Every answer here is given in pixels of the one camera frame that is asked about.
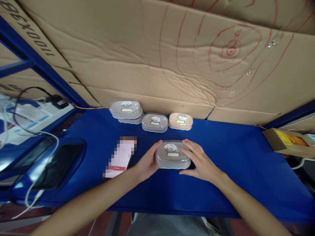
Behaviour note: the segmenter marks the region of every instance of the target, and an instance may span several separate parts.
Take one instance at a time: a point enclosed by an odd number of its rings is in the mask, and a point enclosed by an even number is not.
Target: person's left hand
[[[158,165],[154,158],[154,153],[156,149],[161,146],[162,140],[153,144],[153,146],[146,152],[146,154],[140,159],[140,161],[135,165],[137,174],[140,177],[140,181],[144,181],[153,175],[157,169]]]

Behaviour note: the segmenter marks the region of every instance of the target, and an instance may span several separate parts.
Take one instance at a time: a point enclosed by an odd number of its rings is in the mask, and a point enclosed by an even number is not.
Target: yellow label
[[[290,146],[293,146],[293,143],[290,141],[290,139],[288,138],[288,136],[281,132],[280,130],[276,130],[279,138],[282,140],[282,142],[285,144],[285,145],[290,145]]]

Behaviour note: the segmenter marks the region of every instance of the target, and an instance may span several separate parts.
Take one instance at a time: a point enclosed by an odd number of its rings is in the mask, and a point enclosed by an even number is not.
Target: blue tablecloth
[[[68,183],[43,204],[59,207],[102,183],[103,169],[108,164],[120,136],[138,138],[132,165],[160,139],[188,138],[199,143],[221,170],[279,220],[305,223],[315,219],[314,198],[282,155],[273,152],[261,128],[194,120],[190,131],[168,128],[165,133],[153,133],[144,131],[141,124],[120,123],[107,109],[86,111],[67,131],[66,137],[77,137],[86,141],[86,155]],[[178,172],[179,170],[174,169],[158,170],[117,201],[110,210],[239,217],[230,202],[214,185],[179,175]],[[33,199],[35,194],[32,193],[30,199]]]

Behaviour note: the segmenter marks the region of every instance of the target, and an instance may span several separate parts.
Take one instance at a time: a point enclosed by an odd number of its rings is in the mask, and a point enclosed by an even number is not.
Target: forearm
[[[134,168],[81,194],[48,218],[31,236],[73,235],[140,183]]]
[[[222,174],[216,186],[258,235],[291,235],[262,204],[234,183],[225,173]]]

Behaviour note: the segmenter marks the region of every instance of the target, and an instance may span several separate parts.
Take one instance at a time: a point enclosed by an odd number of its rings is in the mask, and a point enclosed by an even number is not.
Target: pink soap dish
[[[190,114],[172,112],[168,119],[168,126],[173,129],[190,130],[193,122]]]

